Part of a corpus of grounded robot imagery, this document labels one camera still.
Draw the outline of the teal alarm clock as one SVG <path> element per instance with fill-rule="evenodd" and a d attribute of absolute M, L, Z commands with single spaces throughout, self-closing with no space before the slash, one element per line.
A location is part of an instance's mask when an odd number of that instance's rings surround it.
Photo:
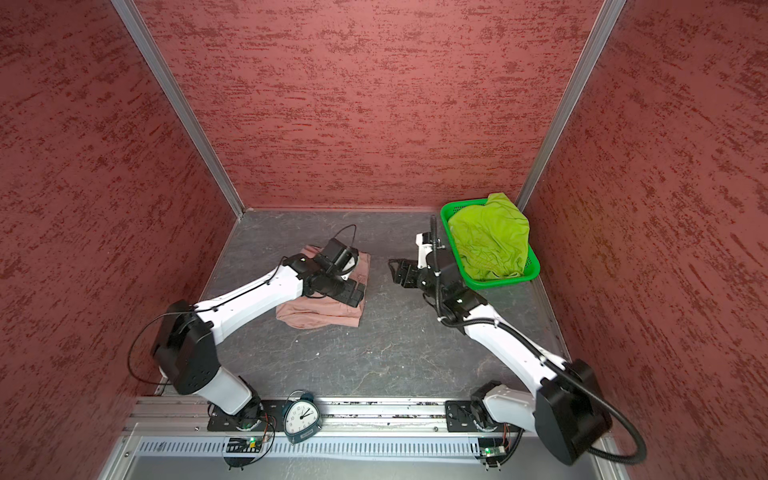
<path fill-rule="evenodd" d="M 314 395 L 306 390 L 291 392 L 282 409 L 283 432 L 293 444 L 307 441 L 322 430 L 322 414 Z"/>

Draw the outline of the left controller board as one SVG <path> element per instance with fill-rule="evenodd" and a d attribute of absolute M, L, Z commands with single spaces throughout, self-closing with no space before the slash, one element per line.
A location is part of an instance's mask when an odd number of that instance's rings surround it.
<path fill-rule="evenodd" d="M 256 438 L 229 438 L 223 460 L 229 469 L 244 469 L 257 461 L 262 445 L 263 442 Z"/>

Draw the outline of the right controller board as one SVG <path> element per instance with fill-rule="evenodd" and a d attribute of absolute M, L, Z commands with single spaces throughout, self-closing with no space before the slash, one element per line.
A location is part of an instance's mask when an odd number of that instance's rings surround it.
<path fill-rule="evenodd" d="M 486 469 L 500 469 L 510 455 L 508 442 L 501 438 L 478 438 L 478 460 Z"/>

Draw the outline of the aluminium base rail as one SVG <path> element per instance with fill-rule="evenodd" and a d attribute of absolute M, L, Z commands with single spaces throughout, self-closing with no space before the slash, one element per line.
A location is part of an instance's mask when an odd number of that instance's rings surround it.
<path fill-rule="evenodd" d="M 469 408 L 460 400 L 430 397 L 318 397 L 322 436 L 360 437 L 500 437 L 503 428 L 476 428 Z M 197 396 L 141 397 L 133 406 L 120 433 L 124 436 L 257 436 L 265 432 L 260 422 L 251 431 L 240 431 Z"/>

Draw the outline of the left aluminium corner post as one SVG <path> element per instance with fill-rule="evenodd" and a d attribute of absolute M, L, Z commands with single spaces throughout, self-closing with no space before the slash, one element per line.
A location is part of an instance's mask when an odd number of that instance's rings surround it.
<path fill-rule="evenodd" d="M 212 175 L 219 191 L 235 217 L 240 220 L 247 208 L 153 39 L 136 3 L 129 0 L 112 0 L 111 4 Z"/>

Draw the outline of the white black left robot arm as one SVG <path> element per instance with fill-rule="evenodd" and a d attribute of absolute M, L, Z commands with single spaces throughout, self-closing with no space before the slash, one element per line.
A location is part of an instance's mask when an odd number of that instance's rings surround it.
<path fill-rule="evenodd" d="M 351 278 L 353 270 L 320 254 L 296 254 L 282 258 L 263 277 L 214 299 L 195 305 L 179 301 L 161 316 L 151 357 L 178 394 L 204 398 L 233 422 L 255 422 L 262 417 L 261 398 L 222 366 L 218 345 L 265 312 L 301 297 L 359 306 L 366 285 Z"/>

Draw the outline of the controller board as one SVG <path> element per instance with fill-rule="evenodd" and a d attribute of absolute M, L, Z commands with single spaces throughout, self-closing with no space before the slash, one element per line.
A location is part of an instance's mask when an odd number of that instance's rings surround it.
<path fill-rule="evenodd" d="M 244 469 L 257 461 L 262 445 L 263 442 L 256 438 L 229 438 L 223 460 L 229 469 Z"/>
<path fill-rule="evenodd" d="M 500 469 L 510 455 L 508 442 L 501 438 L 478 438 L 478 460 L 486 469 Z"/>

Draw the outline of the pink shorts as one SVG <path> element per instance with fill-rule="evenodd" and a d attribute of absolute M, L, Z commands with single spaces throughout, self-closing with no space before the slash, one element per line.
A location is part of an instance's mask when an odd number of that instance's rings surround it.
<path fill-rule="evenodd" d="M 313 258 L 320 252 L 320 247 L 306 245 L 301 253 Z M 359 254 L 359 265 L 351 272 L 350 279 L 366 285 L 371 268 L 371 255 L 366 252 Z M 296 329 L 317 329 L 330 325 L 357 328 L 366 306 L 365 298 L 357 307 L 340 303 L 332 298 L 307 298 L 283 303 L 276 307 L 276 318 Z"/>

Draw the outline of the right aluminium corner post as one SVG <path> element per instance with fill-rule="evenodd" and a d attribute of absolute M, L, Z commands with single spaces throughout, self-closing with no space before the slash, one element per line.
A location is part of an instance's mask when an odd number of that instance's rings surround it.
<path fill-rule="evenodd" d="M 552 121 L 517 197 L 516 205 L 521 211 L 526 210 L 527 205 L 532 199 L 536 186 L 547 168 L 559 139 L 581 98 L 625 5 L 625 0 L 606 0 L 602 3 Z"/>

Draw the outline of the aluminium corner post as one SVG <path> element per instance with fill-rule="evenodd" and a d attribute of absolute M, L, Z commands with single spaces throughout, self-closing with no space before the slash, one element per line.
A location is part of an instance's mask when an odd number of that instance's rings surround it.
<path fill-rule="evenodd" d="M 527 205 L 532 199 L 536 186 L 547 168 L 559 139 L 581 98 L 625 5 L 625 0 L 606 0 L 602 3 L 552 121 L 517 197 L 516 205 L 521 211 L 526 210 Z"/>
<path fill-rule="evenodd" d="M 129 0 L 112 0 L 111 4 L 212 175 L 219 191 L 235 217 L 240 220 L 247 208 L 153 39 L 136 3 Z"/>

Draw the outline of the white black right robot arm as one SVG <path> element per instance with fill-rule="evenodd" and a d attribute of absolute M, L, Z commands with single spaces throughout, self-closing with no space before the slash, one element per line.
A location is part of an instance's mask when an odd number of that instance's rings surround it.
<path fill-rule="evenodd" d="M 421 290 L 441 323 L 484 346 L 523 383 L 517 391 L 489 382 L 473 394 L 482 420 L 534 432 L 558 461 L 571 465 L 612 427 L 593 369 L 568 362 L 511 326 L 451 265 L 436 275 L 417 261 L 388 262 L 393 281 Z"/>

